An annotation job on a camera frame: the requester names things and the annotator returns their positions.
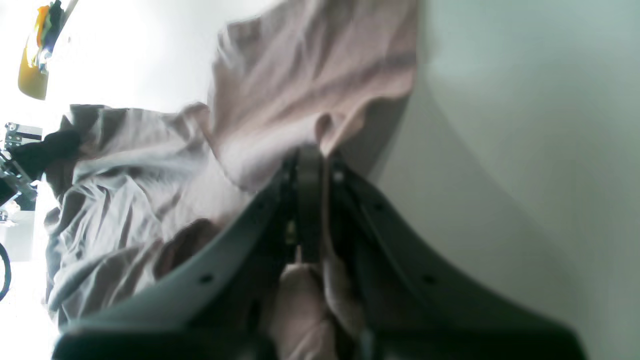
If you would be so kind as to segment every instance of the brown fabric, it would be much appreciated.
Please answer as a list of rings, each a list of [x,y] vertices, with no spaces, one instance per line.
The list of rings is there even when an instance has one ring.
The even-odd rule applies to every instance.
[[[81,132],[81,156],[47,171],[61,203],[46,220],[49,307],[72,320],[153,285],[292,150],[334,151],[370,104],[409,94],[416,33],[416,0],[288,0],[220,32],[207,106],[73,106],[62,128]],[[334,315],[352,336],[362,328],[327,244],[320,267],[288,268],[273,295],[264,327],[282,359],[335,358]]]

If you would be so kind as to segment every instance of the screw hole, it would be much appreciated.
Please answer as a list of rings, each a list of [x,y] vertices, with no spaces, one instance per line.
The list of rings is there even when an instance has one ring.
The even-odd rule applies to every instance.
[[[200,280],[198,280],[200,282],[200,284],[205,285],[205,284],[209,284],[210,282],[213,281],[213,275],[211,274],[205,274],[203,276],[200,277]]]
[[[423,275],[422,282],[427,285],[435,285],[438,281],[436,281],[436,278],[431,275]]]

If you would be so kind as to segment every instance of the gray cloth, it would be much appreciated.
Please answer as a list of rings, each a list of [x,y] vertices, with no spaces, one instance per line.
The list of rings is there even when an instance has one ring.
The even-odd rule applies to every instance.
[[[63,323],[148,288],[241,212],[293,149],[314,143],[327,155],[373,102],[407,96],[416,33],[415,0],[284,1],[220,32],[207,105],[72,106],[62,128],[80,131],[81,155],[47,171],[60,201],[46,219],[50,309]],[[330,241],[323,254],[287,268],[273,294],[263,328],[282,359],[335,358],[333,319],[351,336],[362,329]]]

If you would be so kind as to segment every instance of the yellow object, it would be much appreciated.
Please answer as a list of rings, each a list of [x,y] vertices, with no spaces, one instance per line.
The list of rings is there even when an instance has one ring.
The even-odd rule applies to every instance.
[[[20,72],[18,74],[18,88],[25,95],[38,100],[44,100],[47,96],[49,75],[41,73],[38,67],[31,66],[31,63],[27,59],[27,45],[25,45],[22,52],[22,62],[20,62]]]
[[[49,5],[41,6],[38,8],[38,18],[36,19],[36,26],[33,30],[36,33],[36,41],[38,42],[38,47],[42,47],[42,41],[40,37],[42,36],[42,30],[44,30],[44,22],[47,20],[47,15],[49,14]]]

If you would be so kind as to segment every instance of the black cable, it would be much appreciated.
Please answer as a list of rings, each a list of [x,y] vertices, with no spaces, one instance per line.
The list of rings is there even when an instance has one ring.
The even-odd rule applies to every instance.
[[[4,285],[2,291],[0,291],[0,301],[4,299],[4,296],[9,292],[9,285],[11,284],[11,265],[9,265],[9,254],[2,244],[0,244],[0,258],[4,263]]]

